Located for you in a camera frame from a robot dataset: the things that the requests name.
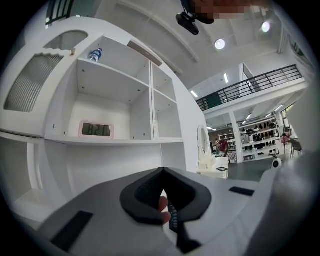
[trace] railing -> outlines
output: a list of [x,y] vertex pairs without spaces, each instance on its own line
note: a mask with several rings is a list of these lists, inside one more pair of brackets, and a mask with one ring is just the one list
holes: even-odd
[[202,111],[234,101],[244,96],[254,94],[289,81],[302,78],[296,65],[286,66],[253,78],[235,83],[222,90],[218,90],[199,100],[197,104]]
[[49,25],[58,20],[70,18],[73,4],[74,0],[51,0],[47,11],[48,21],[45,24]]

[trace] small white device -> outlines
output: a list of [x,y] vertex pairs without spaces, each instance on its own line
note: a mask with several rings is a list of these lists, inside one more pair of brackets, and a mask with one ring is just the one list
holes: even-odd
[[79,126],[79,137],[112,140],[114,129],[113,124],[82,120]]

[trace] black rubber pad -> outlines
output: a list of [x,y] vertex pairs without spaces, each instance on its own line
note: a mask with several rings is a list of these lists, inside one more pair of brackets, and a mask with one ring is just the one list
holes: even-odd
[[237,187],[237,186],[233,186],[232,188],[229,189],[229,191],[237,193],[237,194],[241,194],[244,196],[248,196],[248,197],[252,197],[252,195],[255,192],[254,190],[246,189],[246,188],[242,188],[242,187]]
[[61,250],[68,252],[92,216],[93,214],[90,212],[79,211],[51,240],[51,243]]

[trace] red object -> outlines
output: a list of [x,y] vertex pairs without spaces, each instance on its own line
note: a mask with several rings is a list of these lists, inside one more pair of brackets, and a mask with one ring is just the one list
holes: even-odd
[[225,152],[227,147],[228,147],[228,142],[225,141],[225,140],[220,140],[219,142],[219,150],[222,151],[222,152]]

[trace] water bottle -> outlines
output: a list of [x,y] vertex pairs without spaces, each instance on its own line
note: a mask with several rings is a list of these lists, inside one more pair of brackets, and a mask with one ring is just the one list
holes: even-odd
[[99,48],[89,54],[88,60],[93,61],[93,62],[98,62],[98,60],[101,58],[101,55],[102,55],[102,49]]

